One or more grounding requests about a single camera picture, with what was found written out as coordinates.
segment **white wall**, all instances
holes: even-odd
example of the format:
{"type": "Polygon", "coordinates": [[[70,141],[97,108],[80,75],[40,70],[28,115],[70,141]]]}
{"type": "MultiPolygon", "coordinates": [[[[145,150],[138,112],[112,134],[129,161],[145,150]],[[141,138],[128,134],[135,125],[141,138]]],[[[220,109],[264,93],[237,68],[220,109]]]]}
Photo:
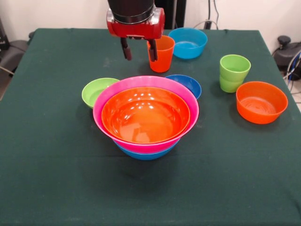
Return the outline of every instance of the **white wall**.
{"type": "Polygon", "coordinates": [[[106,28],[107,0],[0,0],[9,40],[28,39],[44,28],[106,28]]]}
{"type": "MultiPolygon", "coordinates": [[[[187,0],[185,26],[206,19],[207,4],[207,0],[187,0]]],[[[301,41],[301,0],[216,0],[216,4],[220,29],[260,30],[270,51],[281,34],[301,41]]],[[[213,3],[211,7],[215,19],[213,3]]],[[[27,39],[38,27],[106,28],[107,8],[107,0],[0,0],[10,40],[27,39]]]]}
{"type": "MultiPolygon", "coordinates": [[[[216,20],[211,2],[211,19],[216,20]]],[[[301,0],[216,0],[216,6],[219,29],[259,30],[270,51],[278,47],[280,35],[301,41],[301,0]]],[[[187,0],[185,26],[193,27],[207,17],[208,0],[187,0]]]]}

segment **bowl rim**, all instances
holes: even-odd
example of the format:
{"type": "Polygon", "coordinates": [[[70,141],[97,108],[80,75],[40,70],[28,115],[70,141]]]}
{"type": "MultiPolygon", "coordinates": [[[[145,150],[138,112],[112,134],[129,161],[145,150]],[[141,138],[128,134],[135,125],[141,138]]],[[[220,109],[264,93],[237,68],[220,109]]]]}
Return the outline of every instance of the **bowl rim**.
{"type": "Polygon", "coordinates": [[[82,98],[82,100],[85,102],[86,105],[88,105],[88,106],[91,107],[91,108],[94,107],[94,105],[90,105],[90,103],[88,103],[87,100],[84,98],[84,92],[87,90],[87,88],[88,88],[92,83],[94,83],[94,82],[96,82],[96,81],[107,80],[107,79],[113,80],[113,81],[116,81],[116,82],[120,81],[120,80],[115,79],[115,78],[99,78],[99,79],[94,79],[94,80],[90,81],[89,83],[87,83],[87,84],[84,86],[84,88],[83,88],[82,91],[81,91],[81,98],[82,98]]]}
{"type": "Polygon", "coordinates": [[[237,102],[241,105],[241,107],[243,107],[244,109],[246,109],[246,110],[248,110],[248,111],[251,111],[251,112],[253,112],[253,113],[255,113],[255,114],[262,115],[262,116],[277,116],[277,115],[280,115],[280,114],[282,114],[282,113],[287,109],[287,106],[288,106],[288,99],[287,99],[287,96],[285,95],[285,93],[284,93],[281,89],[279,89],[277,86],[274,86],[274,85],[272,85],[272,84],[270,84],[270,83],[268,83],[268,82],[265,82],[265,81],[248,81],[248,82],[242,84],[241,86],[239,86],[239,88],[238,88],[237,91],[236,91],[236,101],[237,101],[237,102]],[[239,98],[238,98],[238,93],[239,93],[239,91],[240,91],[241,88],[243,88],[244,86],[247,86],[247,85],[249,85],[249,84],[251,84],[251,83],[253,83],[253,84],[265,84],[265,85],[268,85],[268,86],[270,86],[270,87],[276,89],[277,91],[279,91],[279,93],[280,93],[282,96],[285,97],[285,107],[283,108],[283,110],[281,110],[281,111],[279,111],[279,112],[277,112],[277,113],[264,114],[264,113],[257,113],[257,112],[254,112],[254,111],[252,111],[252,110],[246,108],[245,106],[243,106],[243,105],[241,104],[241,101],[240,101],[239,98]]]}
{"type": "Polygon", "coordinates": [[[246,58],[246,57],[244,57],[244,56],[242,56],[242,55],[238,55],[238,54],[228,54],[228,55],[224,55],[224,56],[220,59],[220,66],[221,66],[223,69],[225,69],[226,71],[231,72],[231,73],[245,73],[245,72],[248,72],[248,71],[251,69],[252,64],[251,64],[251,62],[248,60],[248,58],[246,58]],[[246,69],[246,70],[244,70],[244,71],[242,71],[242,72],[235,72],[235,71],[231,71],[231,70],[225,68],[224,65],[222,65],[222,60],[223,60],[225,57],[229,57],[229,56],[241,57],[241,58],[247,60],[247,62],[249,63],[248,69],[246,69]]]}
{"type": "Polygon", "coordinates": [[[202,47],[204,47],[204,46],[207,44],[207,42],[208,42],[208,37],[207,37],[207,35],[205,34],[205,32],[203,32],[203,31],[201,31],[201,30],[199,30],[199,29],[191,28],[191,27],[180,27],[180,28],[174,29],[174,30],[172,30],[172,31],[168,34],[168,36],[170,36],[171,38],[173,38],[173,37],[171,36],[171,34],[175,33],[176,31],[180,31],[180,30],[193,30],[193,31],[197,31],[197,32],[203,34],[203,35],[206,37],[206,41],[205,41],[202,45],[200,45],[200,46],[198,46],[198,47],[183,48],[183,47],[181,47],[181,46],[178,46],[177,48],[182,48],[182,49],[196,49],[196,48],[202,48],[202,47]]]}
{"type": "Polygon", "coordinates": [[[133,143],[133,144],[145,144],[145,145],[150,145],[150,144],[162,143],[162,142],[164,142],[164,141],[171,140],[171,139],[173,139],[174,137],[176,137],[176,136],[180,135],[181,133],[183,133],[183,132],[186,130],[186,128],[188,127],[189,122],[190,122],[190,109],[189,109],[187,103],[183,100],[182,97],[180,97],[178,94],[176,94],[176,93],[174,93],[174,92],[172,92],[172,91],[169,91],[169,90],[167,90],[167,89],[163,89],[163,88],[159,88],[159,87],[152,87],[152,86],[133,87],[133,88],[125,89],[125,90],[123,90],[123,91],[121,91],[121,92],[119,92],[119,93],[116,93],[116,94],[113,95],[112,97],[110,97],[110,99],[108,99],[107,102],[103,105],[103,109],[102,109],[102,112],[101,112],[101,118],[102,118],[102,123],[103,123],[103,126],[105,127],[105,129],[106,129],[112,136],[114,136],[115,138],[118,138],[118,139],[120,139],[120,140],[129,142],[129,143],[133,143]],[[117,136],[117,135],[114,135],[114,134],[111,132],[111,130],[108,129],[108,127],[106,126],[106,124],[103,122],[103,113],[104,113],[103,110],[104,110],[105,106],[106,106],[106,105],[108,104],[108,102],[109,102],[112,98],[114,98],[116,95],[120,95],[121,93],[124,93],[124,92],[126,92],[126,91],[128,91],[128,90],[131,90],[131,89],[138,89],[138,88],[154,88],[154,89],[159,89],[159,90],[162,90],[162,91],[171,93],[172,95],[175,95],[179,100],[181,100],[181,102],[184,103],[186,109],[188,110],[188,120],[185,122],[185,125],[183,126],[183,128],[181,128],[176,134],[174,134],[173,136],[171,136],[171,137],[169,137],[169,138],[166,138],[166,139],[160,140],[160,141],[155,141],[155,142],[148,142],[148,143],[133,142],[133,141],[131,142],[131,141],[128,141],[128,140],[123,139],[122,137],[119,137],[119,136],[117,136]]]}
{"type": "Polygon", "coordinates": [[[199,98],[200,98],[200,96],[201,96],[201,94],[202,94],[202,86],[201,86],[201,84],[200,84],[196,79],[194,79],[194,78],[192,78],[192,77],[190,77],[190,76],[188,76],[188,75],[184,75],[184,74],[171,74],[171,75],[166,76],[165,78],[171,79],[171,77],[173,77],[173,76],[189,78],[189,79],[192,79],[193,81],[195,81],[195,83],[198,85],[199,90],[200,90],[198,96],[195,97],[195,98],[196,98],[196,99],[199,99],[199,98]]]}
{"type": "Polygon", "coordinates": [[[183,90],[186,90],[186,93],[188,96],[190,96],[193,104],[196,106],[196,117],[195,119],[192,121],[192,124],[191,126],[188,126],[186,128],[186,130],[178,135],[177,137],[173,138],[173,139],[170,139],[168,141],[165,141],[165,142],[161,142],[161,143],[155,143],[155,144],[149,144],[149,145],[146,145],[146,144],[135,144],[135,143],[130,143],[130,142],[126,142],[126,141],[123,141],[123,140],[120,140],[120,139],[117,139],[115,137],[113,137],[111,134],[109,134],[107,131],[105,131],[98,123],[98,121],[96,120],[97,118],[97,115],[96,115],[96,112],[95,112],[95,108],[93,108],[93,118],[94,118],[94,121],[95,123],[97,124],[98,128],[105,134],[107,135],[108,137],[112,138],[113,140],[119,142],[119,143],[122,143],[122,144],[125,144],[125,145],[131,145],[131,146],[136,146],[136,147],[154,147],[154,146],[158,146],[158,145],[166,145],[166,144],[169,144],[171,142],[175,142],[177,141],[178,139],[182,138],[184,135],[186,135],[192,128],[193,126],[196,124],[197,120],[198,120],[198,116],[199,116],[199,105],[198,105],[198,101],[197,99],[195,98],[195,96],[193,95],[193,93],[188,89],[186,88],[184,85],[174,81],[174,80],[171,80],[171,79],[167,79],[165,77],[159,77],[159,76],[154,76],[154,75],[142,75],[142,76],[135,76],[135,77],[129,77],[129,78],[126,78],[126,79],[123,79],[123,80],[120,80],[119,82],[116,82],[114,84],[112,84],[110,87],[114,87],[116,86],[118,83],[120,82],[124,82],[124,81],[130,81],[130,80],[135,80],[135,79],[143,79],[143,78],[149,78],[149,79],[157,79],[157,80],[168,80],[168,82],[170,83],[173,83],[175,86],[181,86],[181,88],[183,90]]]}

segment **blue bowl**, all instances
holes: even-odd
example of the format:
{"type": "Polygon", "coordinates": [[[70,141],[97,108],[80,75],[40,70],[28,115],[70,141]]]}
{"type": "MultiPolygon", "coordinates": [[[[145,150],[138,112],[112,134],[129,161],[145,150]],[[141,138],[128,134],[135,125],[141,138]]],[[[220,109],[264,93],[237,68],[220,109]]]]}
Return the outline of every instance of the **blue bowl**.
{"type": "Polygon", "coordinates": [[[120,145],[118,145],[116,142],[115,144],[127,155],[131,156],[134,159],[139,159],[139,160],[154,160],[157,158],[162,157],[163,155],[166,155],[171,149],[173,149],[173,147],[177,144],[178,142],[176,142],[174,145],[172,145],[170,148],[161,151],[161,152],[157,152],[157,153],[153,153],[153,154],[142,154],[142,153],[136,153],[136,152],[131,152],[127,149],[124,149],[123,147],[121,147],[120,145]]]}
{"type": "Polygon", "coordinates": [[[188,88],[196,97],[196,99],[199,99],[199,97],[201,96],[202,93],[201,85],[199,84],[198,81],[196,81],[192,77],[189,77],[187,75],[182,75],[182,74],[173,74],[167,76],[166,78],[177,81],[178,83],[188,88]]]}
{"type": "Polygon", "coordinates": [[[175,41],[174,55],[182,59],[200,56],[208,41],[204,32],[187,27],[175,29],[168,36],[175,41]]]}

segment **plastic bowl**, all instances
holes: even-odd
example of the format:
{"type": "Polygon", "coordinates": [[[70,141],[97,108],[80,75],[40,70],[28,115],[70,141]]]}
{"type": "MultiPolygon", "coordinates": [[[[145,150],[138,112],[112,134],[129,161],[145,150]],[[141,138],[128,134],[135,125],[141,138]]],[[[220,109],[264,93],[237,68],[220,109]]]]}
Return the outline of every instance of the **plastic bowl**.
{"type": "Polygon", "coordinates": [[[121,147],[132,151],[136,153],[155,153],[155,152],[160,152],[165,149],[170,148],[172,145],[174,145],[182,136],[187,134],[192,127],[195,125],[195,123],[198,120],[198,113],[199,113],[199,107],[198,107],[198,102],[197,99],[194,97],[194,95],[187,89],[185,86],[182,84],[173,81],[171,79],[163,78],[163,77],[158,77],[158,76],[138,76],[138,77],[131,77],[127,79],[123,79],[110,87],[108,87],[106,90],[104,90],[99,97],[97,98],[94,108],[93,108],[93,117],[94,120],[99,127],[99,129],[112,138],[118,145],[121,147]],[[126,90],[130,88],[135,88],[135,87],[158,87],[158,88],[163,88],[167,89],[169,91],[174,92],[175,94],[179,95],[188,105],[189,110],[190,110],[190,121],[189,124],[186,128],[186,130],[176,136],[173,139],[170,139],[165,142],[161,143],[156,143],[156,144],[150,144],[150,145],[145,145],[145,144],[133,144],[129,143],[120,139],[115,138],[112,136],[103,126],[102,120],[100,118],[102,109],[104,104],[115,94],[126,90]]]}
{"type": "Polygon", "coordinates": [[[175,93],[156,87],[126,89],[103,107],[102,122],[114,137],[153,144],[181,134],[190,120],[189,107],[175,93]]]}
{"type": "Polygon", "coordinates": [[[120,145],[118,145],[117,143],[115,143],[125,154],[131,156],[134,159],[139,159],[139,160],[144,160],[144,161],[148,161],[148,160],[154,160],[154,159],[158,159],[160,157],[162,157],[163,155],[166,155],[168,152],[170,152],[171,149],[174,148],[174,146],[177,144],[177,142],[172,145],[170,148],[163,150],[161,152],[157,152],[157,153],[151,153],[151,154],[141,154],[141,153],[135,153],[135,152],[131,152],[127,149],[124,149],[123,147],[121,147],[120,145]]]}
{"type": "Polygon", "coordinates": [[[183,86],[187,87],[193,93],[196,99],[199,99],[199,97],[201,96],[202,93],[201,85],[199,84],[198,81],[196,81],[192,77],[189,77],[187,75],[182,75],[182,74],[173,74],[167,76],[166,78],[177,81],[181,83],[183,86]]]}
{"type": "Polygon", "coordinates": [[[169,33],[175,41],[174,55],[182,59],[200,56],[207,44],[207,35],[194,28],[178,28],[169,33]]]}
{"type": "Polygon", "coordinates": [[[111,84],[118,82],[118,79],[100,78],[89,82],[81,92],[81,98],[90,108],[93,108],[99,94],[108,88],[111,84]]]}
{"type": "Polygon", "coordinates": [[[284,92],[262,81],[242,84],[236,91],[236,103],[239,114],[256,124],[273,122],[288,105],[284,92]]]}

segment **pink bowl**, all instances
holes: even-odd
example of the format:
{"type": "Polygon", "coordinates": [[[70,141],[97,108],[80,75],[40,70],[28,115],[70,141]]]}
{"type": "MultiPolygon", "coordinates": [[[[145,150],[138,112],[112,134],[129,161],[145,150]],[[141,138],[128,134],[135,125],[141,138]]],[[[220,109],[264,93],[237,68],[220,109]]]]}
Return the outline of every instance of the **pink bowl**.
{"type": "Polygon", "coordinates": [[[112,138],[121,147],[137,153],[156,153],[170,148],[172,145],[178,142],[182,136],[187,134],[192,129],[192,127],[195,125],[195,123],[198,120],[198,113],[199,113],[198,102],[194,97],[193,93],[189,91],[189,89],[187,89],[185,86],[183,86],[182,84],[174,80],[158,77],[158,76],[138,76],[138,77],[131,77],[131,78],[118,81],[112,84],[111,86],[109,86],[98,96],[93,108],[93,117],[100,130],[104,134],[112,138]],[[133,144],[112,136],[105,129],[101,120],[103,106],[115,94],[123,90],[135,88],[135,87],[158,87],[162,89],[167,89],[179,95],[187,103],[190,110],[190,122],[186,130],[182,134],[179,134],[173,139],[161,143],[155,143],[155,144],[133,144]]]}

